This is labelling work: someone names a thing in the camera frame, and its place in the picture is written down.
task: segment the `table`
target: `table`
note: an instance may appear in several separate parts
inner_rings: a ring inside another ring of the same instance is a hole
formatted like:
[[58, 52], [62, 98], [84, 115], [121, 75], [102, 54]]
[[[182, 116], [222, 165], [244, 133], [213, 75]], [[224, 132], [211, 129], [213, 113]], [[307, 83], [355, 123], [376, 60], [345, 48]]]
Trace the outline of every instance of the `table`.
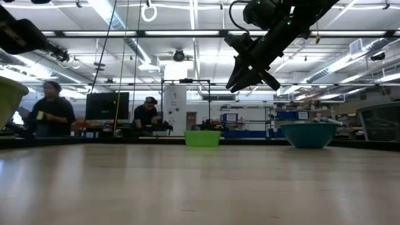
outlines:
[[81, 144], [0, 152], [0, 224], [397, 224], [400, 154]]

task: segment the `man wearing cap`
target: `man wearing cap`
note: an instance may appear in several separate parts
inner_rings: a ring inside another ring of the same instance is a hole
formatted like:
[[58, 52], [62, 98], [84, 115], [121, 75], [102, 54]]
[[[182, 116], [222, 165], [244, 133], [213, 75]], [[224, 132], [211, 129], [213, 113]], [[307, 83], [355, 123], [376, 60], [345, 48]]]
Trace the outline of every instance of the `man wearing cap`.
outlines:
[[134, 112], [134, 123], [136, 128], [141, 129], [147, 125], [156, 124], [161, 117], [157, 115], [157, 100], [147, 97], [144, 104], [138, 106]]

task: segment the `man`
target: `man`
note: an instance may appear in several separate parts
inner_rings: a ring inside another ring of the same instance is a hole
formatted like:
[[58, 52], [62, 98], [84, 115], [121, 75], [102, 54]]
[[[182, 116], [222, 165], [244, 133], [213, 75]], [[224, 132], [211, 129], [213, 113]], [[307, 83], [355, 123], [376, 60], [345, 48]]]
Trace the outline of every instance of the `man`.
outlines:
[[136, 128], [142, 129], [147, 125], [156, 124], [161, 119], [161, 116], [157, 115], [156, 104], [155, 98], [147, 97], [144, 104], [135, 109], [134, 123]]
[[30, 130], [37, 138], [71, 135], [71, 124], [75, 121], [74, 109], [64, 97], [60, 97], [61, 86], [54, 81], [43, 84], [44, 98], [40, 99], [29, 114]]

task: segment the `black shirt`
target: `black shirt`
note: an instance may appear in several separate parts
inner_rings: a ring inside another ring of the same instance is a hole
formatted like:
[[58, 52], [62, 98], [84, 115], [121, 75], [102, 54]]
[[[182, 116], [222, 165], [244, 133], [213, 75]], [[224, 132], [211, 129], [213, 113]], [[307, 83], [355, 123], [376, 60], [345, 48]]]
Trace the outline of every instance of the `black shirt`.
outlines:
[[146, 111], [144, 105], [140, 105], [135, 109], [134, 112], [134, 121], [140, 119], [142, 127], [151, 124], [151, 119], [157, 116], [157, 109], [154, 108], [152, 111]]
[[[68, 123], [56, 121], [36, 120], [38, 112], [52, 114], [53, 116], [66, 118]], [[71, 103], [64, 97], [58, 97], [53, 101], [47, 101], [46, 98], [40, 99], [34, 106], [29, 115], [33, 131], [37, 126], [45, 125], [47, 127], [47, 137], [59, 137], [71, 135], [71, 124], [75, 121], [74, 109]]]

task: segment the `computer monitor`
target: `computer monitor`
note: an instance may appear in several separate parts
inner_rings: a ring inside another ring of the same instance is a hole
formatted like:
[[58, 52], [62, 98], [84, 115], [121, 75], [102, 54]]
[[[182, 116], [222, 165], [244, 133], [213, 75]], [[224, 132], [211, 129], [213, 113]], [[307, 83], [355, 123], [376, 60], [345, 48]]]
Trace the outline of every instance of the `computer monitor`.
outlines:
[[[95, 93], [86, 96], [86, 119], [115, 119], [118, 93]], [[121, 92], [118, 119], [129, 119], [129, 93]]]

